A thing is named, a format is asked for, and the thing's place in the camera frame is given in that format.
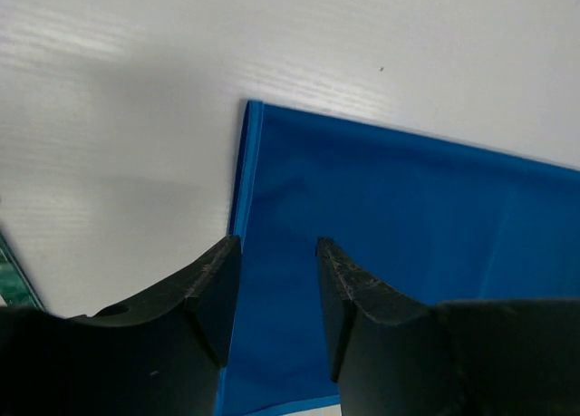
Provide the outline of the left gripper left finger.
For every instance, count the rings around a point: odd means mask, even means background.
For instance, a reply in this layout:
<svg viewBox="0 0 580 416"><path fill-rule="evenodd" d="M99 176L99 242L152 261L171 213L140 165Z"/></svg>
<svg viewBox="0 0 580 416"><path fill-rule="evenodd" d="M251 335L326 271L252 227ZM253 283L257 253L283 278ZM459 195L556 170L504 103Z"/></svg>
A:
<svg viewBox="0 0 580 416"><path fill-rule="evenodd" d="M4 415L210 415L227 365L241 270L227 236L93 316L1 311Z"/></svg>

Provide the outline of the blue cloth napkin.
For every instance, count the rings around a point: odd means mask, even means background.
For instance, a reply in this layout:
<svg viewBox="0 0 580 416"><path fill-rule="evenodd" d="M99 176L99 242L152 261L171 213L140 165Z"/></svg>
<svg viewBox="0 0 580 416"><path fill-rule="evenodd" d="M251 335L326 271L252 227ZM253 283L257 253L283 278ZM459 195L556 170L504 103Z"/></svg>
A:
<svg viewBox="0 0 580 416"><path fill-rule="evenodd" d="M337 403L320 237L427 304L579 293L576 170L259 101L229 230L243 257L220 415Z"/></svg>

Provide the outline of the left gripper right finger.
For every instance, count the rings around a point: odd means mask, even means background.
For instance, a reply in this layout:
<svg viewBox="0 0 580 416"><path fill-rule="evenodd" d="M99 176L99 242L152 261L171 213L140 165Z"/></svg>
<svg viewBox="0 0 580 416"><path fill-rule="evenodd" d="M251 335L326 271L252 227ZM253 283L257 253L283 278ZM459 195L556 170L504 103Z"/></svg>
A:
<svg viewBox="0 0 580 416"><path fill-rule="evenodd" d="M344 415L576 415L577 299L425 305L332 239L316 255Z"/></svg>

